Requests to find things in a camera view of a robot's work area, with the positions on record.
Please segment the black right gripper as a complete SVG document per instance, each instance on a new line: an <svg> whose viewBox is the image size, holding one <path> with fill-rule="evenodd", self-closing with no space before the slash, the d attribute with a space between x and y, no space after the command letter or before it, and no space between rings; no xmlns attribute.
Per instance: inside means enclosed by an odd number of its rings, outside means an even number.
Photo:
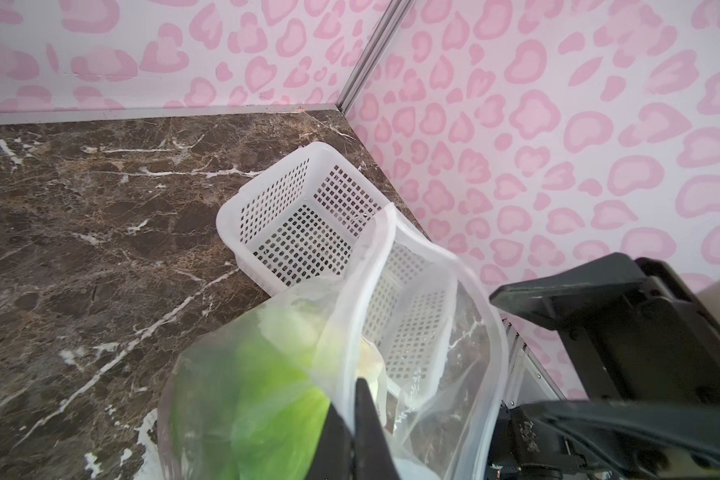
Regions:
<svg viewBox="0 0 720 480"><path fill-rule="evenodd" d="M510 476L720 479L720 325L666 263L613 253L489 302L558 332L587 393L510 409Z"/></svg>

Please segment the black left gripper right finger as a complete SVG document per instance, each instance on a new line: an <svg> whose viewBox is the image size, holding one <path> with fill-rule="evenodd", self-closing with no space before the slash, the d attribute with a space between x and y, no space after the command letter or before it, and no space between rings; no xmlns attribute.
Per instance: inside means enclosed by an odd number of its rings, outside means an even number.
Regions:
<svg viewBox="0 0 720 480"><path fill-rule="evenodd" d="M355 384L354 427L354 478L399 480L369 385L364 378L359 378Z"/></svg>

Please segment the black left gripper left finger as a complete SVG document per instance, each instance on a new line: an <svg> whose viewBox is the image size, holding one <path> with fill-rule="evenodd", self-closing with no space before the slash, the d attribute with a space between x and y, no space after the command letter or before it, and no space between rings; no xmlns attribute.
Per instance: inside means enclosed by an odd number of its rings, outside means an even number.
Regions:
<svg viewBox="0 0 720 480"><path fill-rule="evenodd" d="M333 405L329 406L306 480L352 478L353 437Z"/></svg>

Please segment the green toy lettuce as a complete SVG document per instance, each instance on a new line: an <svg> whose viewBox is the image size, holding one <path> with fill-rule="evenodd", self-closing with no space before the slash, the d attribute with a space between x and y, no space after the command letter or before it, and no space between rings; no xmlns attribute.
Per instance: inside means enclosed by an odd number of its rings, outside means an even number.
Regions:
<svg viewBox="0 0 720 480"><path fill-rule="evenodd" d="M182 352L158 414L168 479L305 479L330 405L354 440L355 384L375 400L366 308L273 298Z"/></svg>

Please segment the clear zip top bag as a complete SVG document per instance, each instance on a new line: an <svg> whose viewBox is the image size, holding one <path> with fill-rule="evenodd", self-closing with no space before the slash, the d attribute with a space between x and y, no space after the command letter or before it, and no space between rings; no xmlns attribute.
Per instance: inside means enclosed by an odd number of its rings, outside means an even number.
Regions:
<svg viewBox="0 0 720 480"><path fill-rule="evenodd" d="M158 410L168 479L481 479L508 343L475 276L378 212L340 274L200 337Z"/></svg>

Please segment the white perforated plastic basket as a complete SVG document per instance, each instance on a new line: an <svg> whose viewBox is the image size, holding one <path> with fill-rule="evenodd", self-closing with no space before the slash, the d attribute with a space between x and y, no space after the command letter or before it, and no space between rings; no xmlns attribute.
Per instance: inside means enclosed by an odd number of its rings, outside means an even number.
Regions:
<svg viewBox="0 0 720 480"><path fill-rule="evenodd" d="M269 295L320 274L340 275L372 217L389 204L333 147L313 142L244 185L217 214L237 265ZM387 389L426 402L444 373L456 277L396 235L362 336L384 360Z"/></svg>

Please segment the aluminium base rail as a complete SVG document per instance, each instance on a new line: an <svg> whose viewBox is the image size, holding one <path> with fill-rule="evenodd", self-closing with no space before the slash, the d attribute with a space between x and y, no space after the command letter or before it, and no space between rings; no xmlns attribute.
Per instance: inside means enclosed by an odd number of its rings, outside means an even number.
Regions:
<svg viewBox="0 0 720 480"><path fill-rule="evenodd" d="M526 404L560 400L562 394L520 337L507 325L509 381L490 447L487 479L561 479L574 470L570 449L551 429L524 413Z"/></svg>

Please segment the aluminium corner post right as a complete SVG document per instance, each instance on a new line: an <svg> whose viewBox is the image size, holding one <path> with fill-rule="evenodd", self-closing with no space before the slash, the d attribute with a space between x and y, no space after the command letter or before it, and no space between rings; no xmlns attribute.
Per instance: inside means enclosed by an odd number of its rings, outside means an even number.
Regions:
<svg viewBox="0 0 720 480"><path fill-rule="evenodd" d="M336 101L336 107L343 115L348 115L379 59L414 4L414 0L392 0L388 4Z"/></svg>

